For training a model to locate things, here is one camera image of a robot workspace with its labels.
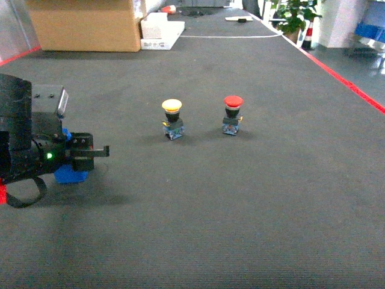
red tape line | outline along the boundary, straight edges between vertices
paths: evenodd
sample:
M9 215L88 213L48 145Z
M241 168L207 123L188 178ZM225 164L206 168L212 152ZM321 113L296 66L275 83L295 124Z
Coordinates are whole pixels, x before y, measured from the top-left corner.
M367 103L369 103L371 106L375 107L376 109L378 109L380 112L382 112L383 114L385 114L385 107L383 107L381 104L379 104L377 101L375 101L374 99L372 99L369 95L367 95L364 91L362 91L361 89L359 89L353 82L350 82L348 80L346 80L345 78L343 78L342 76L340 76L337 72L335 72L333 69L331 69L330 67L326 66L324 63L320 62L317 58L315 58L314 56L312 56L311 54L307 53L305 50L303 49L300 49L300 51L306 55L308 58L310 58L311 60L313 60L319 67L321 67L322 69L324 69L327 73L329 73L331 76L333 76L334 78L336 78L339 82L341 82L343 85L345 85L346 87L348 87L351 91L353 91L355 94L357 94L358 96L360 96L364 101L366 101Z
M0 179L0 205L7 203L7 187L1 184Z
M5 64L7 64L7 63L9 63L9 62L11 62L11 61L14 61L14 60L20 58L20 57L26 56L27 54L30 54L30 53L32 53L32 52L34 52L34 51L36 51L36 50L39 50L40 48L42 48L42 47L41 47L41 46L36 46L35 48L32 48L32 49L30 49L30 50L28 50L28 51L25 51L25 52L23 52L23 53L20 53L20 54L14 56L14 57L12 57L12 58L9 58L9 59L4 60L4 61L0 61L0 66L3 66L3 65L5 65Z

white box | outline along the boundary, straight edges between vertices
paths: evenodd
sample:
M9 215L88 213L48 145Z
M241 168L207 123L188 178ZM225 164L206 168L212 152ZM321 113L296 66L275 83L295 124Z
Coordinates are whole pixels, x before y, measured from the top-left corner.
M170 31L166 38L141 39L142 50L170 50L185 29L184 21L169 21Z
M173 23L167 21L167 13L150 13L140 24L143 39L164 39L174 36Z

red button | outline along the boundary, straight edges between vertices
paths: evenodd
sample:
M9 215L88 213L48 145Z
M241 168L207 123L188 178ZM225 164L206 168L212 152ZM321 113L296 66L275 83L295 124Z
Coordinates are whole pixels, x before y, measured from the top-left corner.
M243 104L243 99L237 95L229 95L224 99L224 103L228 107L240 107Z

yellow button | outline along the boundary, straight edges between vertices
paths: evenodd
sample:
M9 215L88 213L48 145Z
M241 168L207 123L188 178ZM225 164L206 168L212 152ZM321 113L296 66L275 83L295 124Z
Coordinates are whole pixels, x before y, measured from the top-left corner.
M162 103L162 108L170 113L178 111L181 107L182 103L177 99L167 99Z

blue mount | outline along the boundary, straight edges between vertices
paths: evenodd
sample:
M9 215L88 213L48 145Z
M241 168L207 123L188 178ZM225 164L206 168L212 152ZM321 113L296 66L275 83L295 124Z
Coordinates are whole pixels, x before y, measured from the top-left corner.
M63 134L67 135L66 141L70 141L72 135L68 129L63 128ZM88 172L76 172L72 169L71 164L63 164L56 172L55 179L59 184L76 184L84 182L87 179Z

